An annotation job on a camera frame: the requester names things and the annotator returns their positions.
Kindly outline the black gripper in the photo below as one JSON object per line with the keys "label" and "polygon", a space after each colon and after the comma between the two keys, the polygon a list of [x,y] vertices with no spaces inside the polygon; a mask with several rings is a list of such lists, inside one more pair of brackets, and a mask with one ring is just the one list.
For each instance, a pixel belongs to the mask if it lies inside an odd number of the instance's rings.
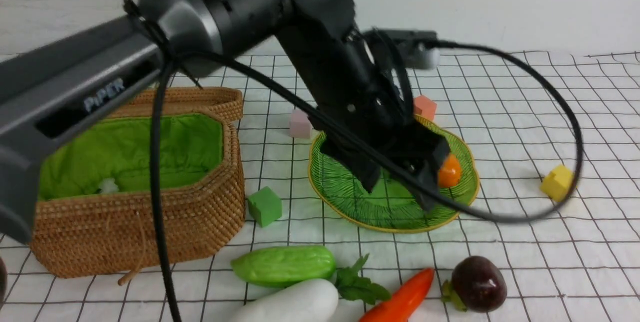
{"label": "black gripper", "polygon": [[378,34],[391,52],[391,68],[375,62],[363,37],[349,30],[341,38],[320,38],[316,50],[305,55],[305,84],[318,111],[359,138],[339,137],[326,123],[314,119],[327,137],[320,151],[347,169],[371,193],[381,167],[362,152],[370,145],[393,160],[432,193],[440,191],[438,174],[450,155],[442,135],[414,119],[414,95],[406,66],[386,34]]}

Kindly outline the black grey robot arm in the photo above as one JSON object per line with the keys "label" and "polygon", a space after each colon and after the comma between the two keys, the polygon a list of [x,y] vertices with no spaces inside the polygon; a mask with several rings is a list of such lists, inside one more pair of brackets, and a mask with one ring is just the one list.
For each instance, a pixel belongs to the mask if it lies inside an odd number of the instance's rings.
{"label": "black grey robot arm", "polygon": [[41,165],[63,144],[176,70],[204,77],[275,36],[322,112],[359,138],[327,134],[323,151],[366,189],[380,169],[368,144],[409,172],[407,189],[430,210],[450,148],[414,121],[413,96],[390,68],[427,54],[430,31],[370,30],[355,22],[354,0],[138,0],[125,16],[28,51],[1,64],[1,232],[32,237]]}

